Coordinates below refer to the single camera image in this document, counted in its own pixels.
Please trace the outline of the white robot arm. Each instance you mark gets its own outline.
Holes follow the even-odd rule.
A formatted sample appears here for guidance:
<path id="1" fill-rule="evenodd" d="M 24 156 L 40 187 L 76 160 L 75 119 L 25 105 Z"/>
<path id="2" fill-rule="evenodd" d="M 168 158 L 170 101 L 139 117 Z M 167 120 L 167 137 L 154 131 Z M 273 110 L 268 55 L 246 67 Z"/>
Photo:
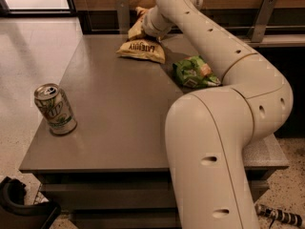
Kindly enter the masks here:
<path id="1" fill-rule="evenodd" d="M 155 0 L 144 32 L 177 26 L 221 80 L 177 99 L 165 124 L 167 157 L 182 229 L 259 229 L 242 150 L 287 120 L 293 92 L 264 56 L 217 25 L 198 0 Z"/>

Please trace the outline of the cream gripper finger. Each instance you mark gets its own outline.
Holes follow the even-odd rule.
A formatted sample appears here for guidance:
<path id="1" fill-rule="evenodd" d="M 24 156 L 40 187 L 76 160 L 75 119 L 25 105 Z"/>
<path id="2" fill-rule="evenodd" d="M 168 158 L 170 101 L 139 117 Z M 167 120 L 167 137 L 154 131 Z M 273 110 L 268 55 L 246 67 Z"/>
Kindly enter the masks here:
<path id="1" fill-rule="evenodd" d="M 146 36 L 144 29 L 142 27 L 143 18 L 139 18 L 134 25 L 128 31 L 128 37 L 130 40 L 135 40 L 143 38 Z"/>

